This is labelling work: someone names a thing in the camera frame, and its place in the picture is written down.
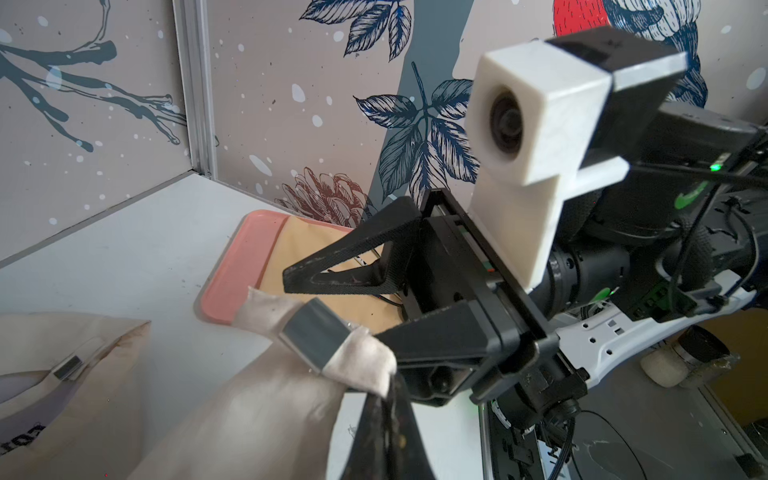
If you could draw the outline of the cream Colorado baseball cap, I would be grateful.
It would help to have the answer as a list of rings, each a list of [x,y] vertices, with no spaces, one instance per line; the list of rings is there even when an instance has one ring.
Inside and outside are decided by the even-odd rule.
[[[306,347],[289,330],[317,319],[322,302],[255,288],[234,326],[271,340],[256,360],[163,440],[133,479],[323,479],[333,428],[349,388],[387,396],[397,361],[364,326],[330,318]]]

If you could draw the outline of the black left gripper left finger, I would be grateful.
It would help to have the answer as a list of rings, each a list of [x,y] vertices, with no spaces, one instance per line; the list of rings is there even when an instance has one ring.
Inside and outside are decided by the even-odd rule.
[[[366,396],[341,479],[390,478],[391,410],[395,400],[395,379],[395,376],[391,377],[389,390],[384,397],[374,393]]]

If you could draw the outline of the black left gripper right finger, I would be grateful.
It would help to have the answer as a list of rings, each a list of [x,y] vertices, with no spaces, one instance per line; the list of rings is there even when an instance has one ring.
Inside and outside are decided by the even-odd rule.
[[[435,480],[403,376],[397,373],[389,393],[389,478]]]

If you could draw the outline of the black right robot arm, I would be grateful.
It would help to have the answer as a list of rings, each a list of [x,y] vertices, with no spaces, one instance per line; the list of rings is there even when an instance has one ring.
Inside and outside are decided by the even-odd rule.
[[[567,359],[552,318],[608,300],[653,325],[720,313],[766,260],[767,213],[750,213],[709,179],[747,174],[767,158],[767,130],[684,103],[664,104],[631,153],[626,180],[566,202],[542,283],[525,293],[499,251],[446,190],[396,201],[350,239],[288,267],[291,293],[398,294],[405,322],[386,333],[415,401],[441,406],[469,388],[489,415],[491,472],[533,479],[533,439],[565,439],[591,374]]]

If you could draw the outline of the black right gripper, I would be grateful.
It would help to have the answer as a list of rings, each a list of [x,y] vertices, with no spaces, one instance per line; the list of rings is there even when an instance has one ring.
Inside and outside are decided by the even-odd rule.
[[[475,404],[497,401],[509,420],[580,412],[586,372],[445,189],[429,192],[421,212],[395,200],[282,279],[285,292],[314,295],[391,294],[405,282],[405,321],[377,339],[416,402],[445,406],[467,392]]]

